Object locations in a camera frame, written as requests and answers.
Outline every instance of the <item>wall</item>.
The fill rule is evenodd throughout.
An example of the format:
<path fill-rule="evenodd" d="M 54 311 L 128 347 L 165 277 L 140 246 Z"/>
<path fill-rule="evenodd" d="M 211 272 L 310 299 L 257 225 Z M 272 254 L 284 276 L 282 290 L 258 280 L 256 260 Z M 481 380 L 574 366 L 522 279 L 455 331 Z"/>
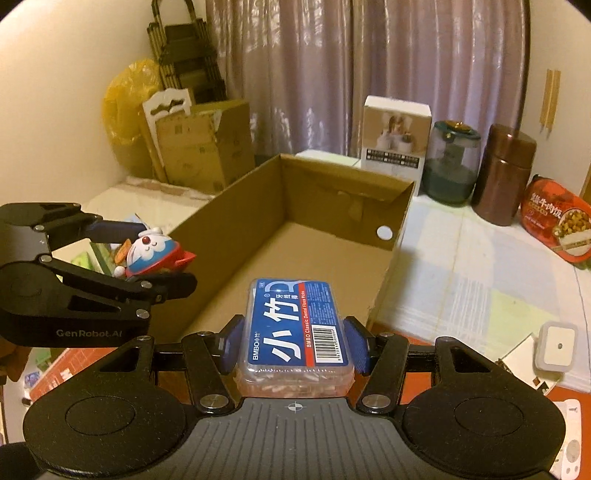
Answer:
<path fill-rule="evenodd" d="M 521 129 L 538 142 L 533 173 L 579 194 L 591 163 L 591 22 L 567 0 L 530 4 L 531 60 Z M 540 125 L 546 69 L 561 70 L 549 135 Z"/>
<path fill-rule="evenodd" d="M 195 1 L 204 16 L 204 0 Z M 163 0 L 165 24 L 188 21 Z M 24 0 L 0 22 L 0 205 L 84 203 L 125 175 L 100 118 L 112 78 L 151 56 L 150 0 Z"/>

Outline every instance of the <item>barcode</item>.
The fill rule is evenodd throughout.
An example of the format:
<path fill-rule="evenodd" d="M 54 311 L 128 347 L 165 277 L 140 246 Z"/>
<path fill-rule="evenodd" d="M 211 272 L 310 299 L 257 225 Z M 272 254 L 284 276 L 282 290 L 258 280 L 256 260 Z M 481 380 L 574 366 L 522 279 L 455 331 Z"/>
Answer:
<path fill-rule="evenodd" d="M 343 354 L 340 351 L 336 328 L 331 325 L 312 325 L 314 355 L 317 364 L 341 364 Z"/>

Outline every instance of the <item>red food package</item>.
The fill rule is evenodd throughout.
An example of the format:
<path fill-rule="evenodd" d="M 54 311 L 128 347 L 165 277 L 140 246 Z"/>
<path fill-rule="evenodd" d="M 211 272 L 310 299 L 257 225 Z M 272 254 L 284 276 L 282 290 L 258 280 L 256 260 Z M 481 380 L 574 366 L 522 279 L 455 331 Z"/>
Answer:
<path fill-rule="evenodd" d="M 521 202 L 521 223 L 566 261 L 591 258 L 591 206 L 554 180 L 534 176 Z"/>

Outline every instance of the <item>ridged gray surface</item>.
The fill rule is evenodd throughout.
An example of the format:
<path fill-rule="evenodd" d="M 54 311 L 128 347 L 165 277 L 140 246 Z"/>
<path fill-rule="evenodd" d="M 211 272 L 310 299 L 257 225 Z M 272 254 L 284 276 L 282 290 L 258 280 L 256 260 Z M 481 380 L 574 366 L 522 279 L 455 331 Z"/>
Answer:
<path fill-rule="evenodd" d="M 451 480 L 413 454 L 385 419 L 354 413 L 344 398 L 247 398 L 225 417 L 198 422 L 179 450 L 130 480 Z M 39 480 L 62 477 L 46 473 Z M 543 474 L 532 479 L 550 478 Z"/>

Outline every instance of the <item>brown cylindrical canister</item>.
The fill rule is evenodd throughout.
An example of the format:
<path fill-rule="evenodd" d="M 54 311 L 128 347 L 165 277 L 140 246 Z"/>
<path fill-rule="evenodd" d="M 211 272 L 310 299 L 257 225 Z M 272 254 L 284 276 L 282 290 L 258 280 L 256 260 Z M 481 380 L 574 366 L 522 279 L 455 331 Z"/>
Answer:
<path fill-rule="evenodd" d="M 513 222 L 527 187 L 536 142 L 504 125 L 491 125 L 472 208 L 484 220 L 507 226 Z"/>

